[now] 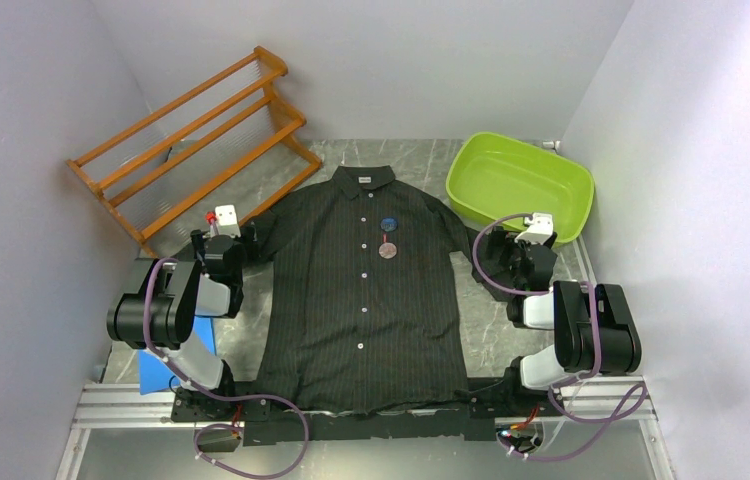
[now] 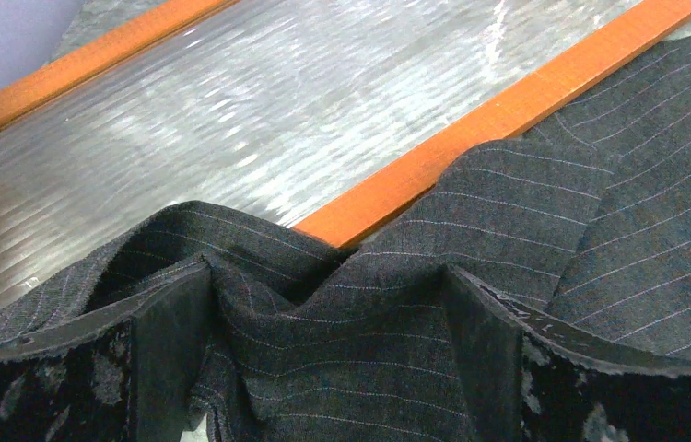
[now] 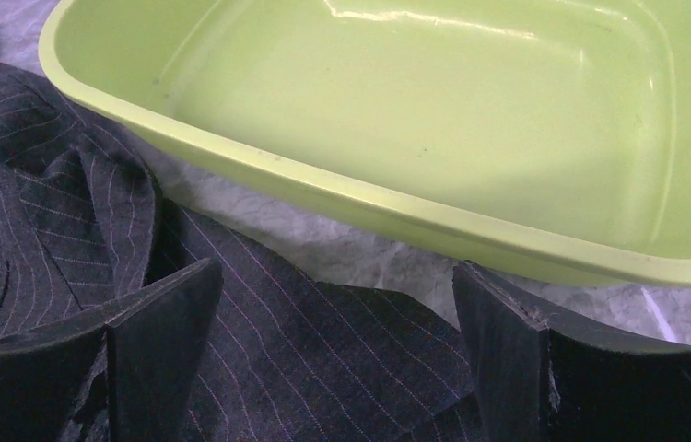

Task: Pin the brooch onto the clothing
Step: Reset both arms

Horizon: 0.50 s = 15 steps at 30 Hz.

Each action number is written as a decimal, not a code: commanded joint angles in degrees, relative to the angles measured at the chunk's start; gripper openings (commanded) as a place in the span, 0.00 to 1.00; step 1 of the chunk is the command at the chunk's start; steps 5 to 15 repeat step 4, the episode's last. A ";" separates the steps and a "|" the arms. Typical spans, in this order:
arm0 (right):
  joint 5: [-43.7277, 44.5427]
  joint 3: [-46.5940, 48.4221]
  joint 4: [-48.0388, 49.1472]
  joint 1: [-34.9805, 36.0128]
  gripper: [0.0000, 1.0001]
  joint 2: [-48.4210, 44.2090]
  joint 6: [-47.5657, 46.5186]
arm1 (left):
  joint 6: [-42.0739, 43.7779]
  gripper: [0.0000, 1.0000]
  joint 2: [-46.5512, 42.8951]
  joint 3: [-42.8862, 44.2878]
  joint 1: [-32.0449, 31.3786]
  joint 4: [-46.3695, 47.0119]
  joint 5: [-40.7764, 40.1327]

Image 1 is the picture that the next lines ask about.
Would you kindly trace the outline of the black pinstriped shirt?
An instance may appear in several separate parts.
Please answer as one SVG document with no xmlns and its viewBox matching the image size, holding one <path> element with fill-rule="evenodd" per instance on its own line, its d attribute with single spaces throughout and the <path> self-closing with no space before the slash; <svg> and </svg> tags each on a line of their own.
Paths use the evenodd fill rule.
<svg viewBox="0 0 750 480">
<path fill-rule="evenodd" d="M 385 233 L 383 218 L 398 228 Z M 337 168 L 245 226 L 273 266 L 255 389 L 301 409 L 371 413 L 448 403 L 468 388 L 453 253 L 474 236 L 388 166 Z M 379 246 L 397 246 L 383 259 Z"/>
</svg>

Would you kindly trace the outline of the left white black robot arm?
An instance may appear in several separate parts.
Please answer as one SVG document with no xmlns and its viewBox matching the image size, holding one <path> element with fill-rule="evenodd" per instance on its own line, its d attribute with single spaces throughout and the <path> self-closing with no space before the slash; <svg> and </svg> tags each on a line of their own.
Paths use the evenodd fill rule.
<svg viewBox="0 0 750 480">
<path fill-rule="evenodd" d="M 194 332 L 195 319 L 238 314 L 257 244 L 256 229 L 242 227 L 237 236 L 196 239 L 189 260 L 137 258 L 107 314 L 112 340 L 157 358 L 184 389 L 199 392 L 198 407 L 214 420 L 235 411 L 238 394 L 230 366 Z"/>
</svg>

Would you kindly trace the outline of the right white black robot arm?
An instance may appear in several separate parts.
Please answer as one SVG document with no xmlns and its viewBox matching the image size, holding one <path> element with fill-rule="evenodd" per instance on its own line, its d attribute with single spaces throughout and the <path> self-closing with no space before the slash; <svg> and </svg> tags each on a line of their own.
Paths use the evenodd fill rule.
<svg viewBox="0 0 750 480">
<path fill-rule="evenodd" d="M 517 328 L 553 334 L 552 344 L 520 357 L 518 377 L 501 388 L 501 401 L 515 415 L 537 405 L 540 390 L 570 385 L 595 375 L 635 372 L 642 343 L 623 288 L 553 280 L 556 234 L 536 230 L 516 234 L 496 225 L 476 237 L 475 268 L 507 296 L 506 314 Z"/>
</svg>

